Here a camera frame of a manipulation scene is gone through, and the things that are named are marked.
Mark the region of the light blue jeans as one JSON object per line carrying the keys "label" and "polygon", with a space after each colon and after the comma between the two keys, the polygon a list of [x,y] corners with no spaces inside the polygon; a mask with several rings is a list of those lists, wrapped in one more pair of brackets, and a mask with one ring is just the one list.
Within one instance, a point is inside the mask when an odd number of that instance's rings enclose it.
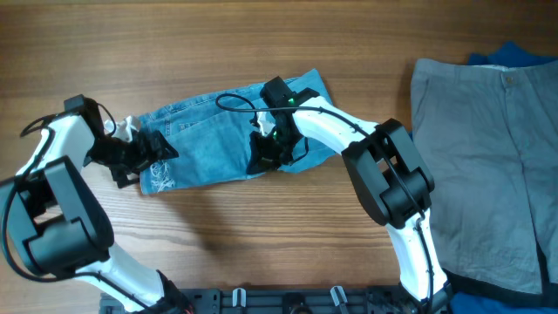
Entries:
{"label": "light blue jeans", "polygon": [[[296,92],[309,87],[332,104],[316,69],[284,81]],[[250,100],[256,108],[266,107],[260,97],[263,84],[198,95],[139,116],[143,128],[160,131],[179,154],[177,158],[153,163],[141,172],[141,192],[150,195],[177,188],[249,180],[261,175],[247,174],[251,155],[249,135],[254,130],[249,123],[252,118],[247,113],[221,110],[215,99],[228,92]],[[309,140],[309,150],[300,161],[292,166],[281,166],[279,170],[300,173],[335,155],[333,150],[313,139]]]}

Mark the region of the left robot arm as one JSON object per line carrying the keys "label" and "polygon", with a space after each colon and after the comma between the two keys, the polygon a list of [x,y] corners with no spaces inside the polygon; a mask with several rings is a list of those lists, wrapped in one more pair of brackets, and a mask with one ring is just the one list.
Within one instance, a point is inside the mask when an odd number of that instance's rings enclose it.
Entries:
{"label": "left robot arm", "polygon": [[150,269],[114,239],[110,220],[81,170],[108,167],[119,188],[177,151],[158,131],[132,127],[125,138],[106,131],[106,109],[79,94],[61,113],[46,115],[21,134],[40,132],[29,161],[1,183],[1,249],[7,264],[37,283],[78,280],[121,303],[128,313],[192,313],[194,306],[172,281]]}

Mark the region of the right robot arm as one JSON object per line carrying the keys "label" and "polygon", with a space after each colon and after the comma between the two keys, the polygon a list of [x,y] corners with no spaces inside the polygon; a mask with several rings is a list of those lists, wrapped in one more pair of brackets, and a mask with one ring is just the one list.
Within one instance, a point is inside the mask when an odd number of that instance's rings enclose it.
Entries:
{"label": "right robot arm", "polygon": [[300,140],[317,140],[341,155],[362,208],[391,238],[404,292],[400,309],[442,310],[451,291],[430,230],[434,180],[403,125],[358,119],[311,88],[291,90],[279,77],[265,83],[260,96],[275,124],[251,133],[248,174],[296,163]]}

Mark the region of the grey shorts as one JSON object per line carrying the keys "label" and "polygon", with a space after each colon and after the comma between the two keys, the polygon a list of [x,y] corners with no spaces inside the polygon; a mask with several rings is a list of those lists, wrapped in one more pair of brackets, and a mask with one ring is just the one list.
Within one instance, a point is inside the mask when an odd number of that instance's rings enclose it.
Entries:
{"label": "grey shorts", "polygon": [[422,58],[414,143],[430,169],[442,268],[538,295],[557,280],[557,65],[507,68]]}

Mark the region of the dark blue garment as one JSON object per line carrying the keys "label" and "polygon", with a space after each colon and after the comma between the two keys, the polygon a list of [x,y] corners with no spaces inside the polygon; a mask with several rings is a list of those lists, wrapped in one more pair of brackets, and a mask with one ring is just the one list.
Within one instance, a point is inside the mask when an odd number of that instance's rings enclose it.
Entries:
{"label": "dark blue garment", "polygon": [[556,60],[557,57],[535,55],[520,48],[514,42],[506,42],[496,52],[489,55],[472,53],[467,60],[467,64],[515,68],[545,65]]}

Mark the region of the left white rail clip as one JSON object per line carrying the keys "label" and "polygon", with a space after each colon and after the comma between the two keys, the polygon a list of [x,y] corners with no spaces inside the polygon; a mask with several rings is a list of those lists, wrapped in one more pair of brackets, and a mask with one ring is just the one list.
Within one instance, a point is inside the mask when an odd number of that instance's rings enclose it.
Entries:
{"label": "left white rail clip", "polygon": [[233,308],[246,308],[247,307],[247,291],[243,288],[236,288],[232,292],[232,307]]}

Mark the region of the white rail clip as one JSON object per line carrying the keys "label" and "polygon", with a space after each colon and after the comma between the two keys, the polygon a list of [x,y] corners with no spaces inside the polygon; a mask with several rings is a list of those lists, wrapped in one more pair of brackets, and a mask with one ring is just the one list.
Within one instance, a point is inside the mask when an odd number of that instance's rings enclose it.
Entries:
{"label": "white rail clip", "polygon": [[330,296],[336,307],[343,307],[348,303],[344,288],[340,285],[333,286],[330,289]]}
{"label": "white rail clip", "polygon": [[232,307],[233,308],[246,308],[247,307],[247,291],[243,288],[236,288],[232,292]]}

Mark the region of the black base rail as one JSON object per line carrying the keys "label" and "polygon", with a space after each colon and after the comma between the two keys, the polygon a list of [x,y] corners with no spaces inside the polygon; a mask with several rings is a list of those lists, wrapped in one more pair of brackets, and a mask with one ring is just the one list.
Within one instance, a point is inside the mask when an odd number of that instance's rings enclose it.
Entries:
{"label": "black base rail", "polygon": [[232,290],[186,289],[182,293],[195,313],[289,314],[289,313],[419,313],[420,310],[397,287],[345,289],[348,303],[336,307],[330,289],[250,290],[247,307],[232,307]]}

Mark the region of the right white rail clip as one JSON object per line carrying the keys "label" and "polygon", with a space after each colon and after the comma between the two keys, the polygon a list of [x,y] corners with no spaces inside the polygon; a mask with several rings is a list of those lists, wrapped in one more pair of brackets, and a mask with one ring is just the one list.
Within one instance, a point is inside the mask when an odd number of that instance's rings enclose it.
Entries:
{"label": "right white rail clip", "polygon": [[340,285],[333,286],[330,289],[330,296],[336,307],[343,307],[348,303],[344,288]]}

